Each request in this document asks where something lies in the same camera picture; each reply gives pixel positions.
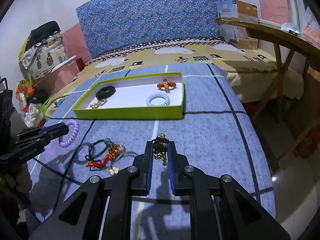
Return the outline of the grey hair tie white flower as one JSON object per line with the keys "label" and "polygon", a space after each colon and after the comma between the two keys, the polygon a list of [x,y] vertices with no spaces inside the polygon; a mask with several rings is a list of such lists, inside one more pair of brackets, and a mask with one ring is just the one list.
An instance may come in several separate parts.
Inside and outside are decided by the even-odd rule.
{"label": "grey hair tie white flower", "polygon": [[126,158],[134,158],[138,154],[133,151],[127,151],[121,153],[115,159],[112,159],[110,163],[107,165],[108,172],[111,176],[115,176],[120,171],[119,163]]}

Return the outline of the black cord teal bead tie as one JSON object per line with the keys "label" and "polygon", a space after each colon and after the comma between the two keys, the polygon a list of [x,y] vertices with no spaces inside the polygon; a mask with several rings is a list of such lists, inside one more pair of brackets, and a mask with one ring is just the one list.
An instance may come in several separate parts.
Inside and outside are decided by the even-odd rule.
{"label": "black cord teal bead tie", "polygon": [[88,147],[88,153],[85,156],[87,161],[99,160],[102,155],[112,146],[113,142],[109,138],[100,139],[93,142]]}

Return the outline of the white plastic bag clutter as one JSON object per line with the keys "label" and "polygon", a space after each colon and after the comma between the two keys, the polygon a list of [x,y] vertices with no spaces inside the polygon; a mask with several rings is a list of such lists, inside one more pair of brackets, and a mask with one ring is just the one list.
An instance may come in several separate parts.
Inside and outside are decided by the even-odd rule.
{"label": "white plastic bag clutter", "polygon": [[44,89],[35,88],[29,81],[21,80],[16,88],[22,119],[28,128],[41,127],[46,122],[44,107],[49,95]]}

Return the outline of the blue grid blanket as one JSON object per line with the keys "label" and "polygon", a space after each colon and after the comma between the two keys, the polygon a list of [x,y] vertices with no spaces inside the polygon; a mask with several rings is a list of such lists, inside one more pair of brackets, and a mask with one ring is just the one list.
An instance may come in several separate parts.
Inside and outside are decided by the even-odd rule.
{"label": "blue grid blanket", "polygon": [[[35,205],[46,204],[46,219],[31,239],[269,239],[275,220],[274,194],[267,161],[242,104],[213,64],[171,65],[184,82],[181,119],[79,119],[80,142],[71,155],[56,150],[46,164],[61,181],[39,177]],[[165,72],[164,66],[136,69],[127,76]],[[87,161],[91,143],[109,138],[99,160]],[[138,155],[153,142],[150,193],[134,196],[138,169],[134,158],[107,165],[123,152]],[[189,165],[184,175],[190,193],[175,196],[170,187],[168,143]]]}

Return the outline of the pink storage box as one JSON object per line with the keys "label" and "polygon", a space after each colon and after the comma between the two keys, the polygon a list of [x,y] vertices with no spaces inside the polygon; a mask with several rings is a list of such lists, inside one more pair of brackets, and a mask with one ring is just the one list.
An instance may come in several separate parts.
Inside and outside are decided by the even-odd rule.
{"label": "pink storage box", "polygon": [[34,87],[43,89],[48,95],[53,95],[68,85],[79,73],[76,56],[57,65],[50,73],[37,82]]}

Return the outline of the black wide band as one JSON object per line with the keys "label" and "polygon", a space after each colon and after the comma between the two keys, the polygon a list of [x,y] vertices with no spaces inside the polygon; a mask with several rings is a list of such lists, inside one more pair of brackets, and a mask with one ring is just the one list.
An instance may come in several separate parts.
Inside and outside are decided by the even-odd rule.
{"label": "black wide band", "polygon": [[114,86],[107,86],[99,89],[96,92],[95,97],[98,100],[103,100],[111,97],[115,92],[116,92],[116,88]]}

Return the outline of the green shallow tray box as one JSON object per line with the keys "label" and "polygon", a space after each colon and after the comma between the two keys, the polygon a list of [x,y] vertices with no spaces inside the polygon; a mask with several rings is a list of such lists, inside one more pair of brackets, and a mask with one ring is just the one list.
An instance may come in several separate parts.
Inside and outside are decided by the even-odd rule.
{"label": "green shallow tray box", "polygon": [[[163,79],[176,83],[170,93],[160,91]],[[96,92],[114,86],[116,92],[103,105]],[[184,105],[184,82],[179,72],[153,73],[99,81],[75,103],[73,112],[78,119],[97,120],[175,120],[181,119]]]}

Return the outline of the pineapple print bag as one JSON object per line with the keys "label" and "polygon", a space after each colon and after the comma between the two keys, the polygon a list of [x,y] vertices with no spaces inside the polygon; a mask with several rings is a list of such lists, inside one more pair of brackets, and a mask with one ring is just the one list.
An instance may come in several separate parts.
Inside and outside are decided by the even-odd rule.
{"label": "pineapple print bag", "polygon": [[63,38],[56,33],[27,49],[26,40],[18,56],[18,63],[30,83],[42,79],[57,65],[68,60]]}

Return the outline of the red bead gold charm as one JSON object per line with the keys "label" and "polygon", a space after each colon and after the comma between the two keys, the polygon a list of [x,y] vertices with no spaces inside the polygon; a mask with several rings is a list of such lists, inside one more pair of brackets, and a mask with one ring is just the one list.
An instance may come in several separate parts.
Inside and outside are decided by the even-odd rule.
{"label": "red bead gold charm", "polygon": [[163,79],[162,83],[157,84],[157,88],[160,91],[170,93],[172,90],[176,89],[176,83],[169,82],[167,79]]}

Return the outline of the black bag on top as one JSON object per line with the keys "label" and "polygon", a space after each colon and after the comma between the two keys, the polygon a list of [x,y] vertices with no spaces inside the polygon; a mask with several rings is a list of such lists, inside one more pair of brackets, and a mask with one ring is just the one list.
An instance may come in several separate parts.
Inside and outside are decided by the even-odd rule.
{"label": "black bag on top", "polygon": [[60,31],[61,29],[56,21],[49,21],[39,26],[30,32],[26,50],[29,50],[35,44],[40,43],[42,40],[47,39],[48,37],[55,33],[59,33]]}

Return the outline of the tan patterned bedsheet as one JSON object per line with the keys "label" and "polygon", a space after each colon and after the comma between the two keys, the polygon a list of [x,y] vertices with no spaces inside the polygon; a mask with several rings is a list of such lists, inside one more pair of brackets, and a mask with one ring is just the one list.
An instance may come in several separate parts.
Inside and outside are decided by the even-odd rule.
{"label": "tan patterned bedsheet", "polygon": [[44,108],[52,116],[56,101],[65,98],[86,80],[113,72],[187,63],[214,64],[227,72],[227,81],[242,103],[262,100],[278,75],[276,59],[257,49],[238,49],[218,38],[188,38],[153,41],[113,50],[87,64],[69,84],[59,90]]}

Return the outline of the blue patterned headboard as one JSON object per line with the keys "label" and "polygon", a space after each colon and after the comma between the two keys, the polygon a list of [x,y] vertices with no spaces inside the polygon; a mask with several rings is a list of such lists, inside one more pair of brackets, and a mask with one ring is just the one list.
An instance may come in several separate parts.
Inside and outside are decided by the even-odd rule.
{"label": "blue patterned headboard", "polygon": [[91,57],[145,42],[217,37],[228,0],[90,0],[76,13]]}

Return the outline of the cardboard product box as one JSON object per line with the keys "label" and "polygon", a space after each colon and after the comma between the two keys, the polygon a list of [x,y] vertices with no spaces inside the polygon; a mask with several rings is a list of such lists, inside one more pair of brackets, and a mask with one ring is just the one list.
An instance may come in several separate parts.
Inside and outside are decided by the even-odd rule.
{"label": "cardboard product box", "polygon": [[[218,1],[217,18],[239,22],[258,23],[258,10],[256,5],[243,1]],[[258,39],[248,36],[244,27],[234,25],[219,25],[220,39],[238,49],[257,50]]]}

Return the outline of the pink packaged goods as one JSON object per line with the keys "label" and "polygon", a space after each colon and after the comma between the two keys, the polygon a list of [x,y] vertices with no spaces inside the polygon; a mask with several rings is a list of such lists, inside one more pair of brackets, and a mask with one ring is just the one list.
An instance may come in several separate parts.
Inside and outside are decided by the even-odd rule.
{"label": "pink packaged goods", "polygon": [[310,23],[307,23],[306,28],[302,31],[302,39],[309,42],[316,48],[320,48],[319,29],[315,28]]}

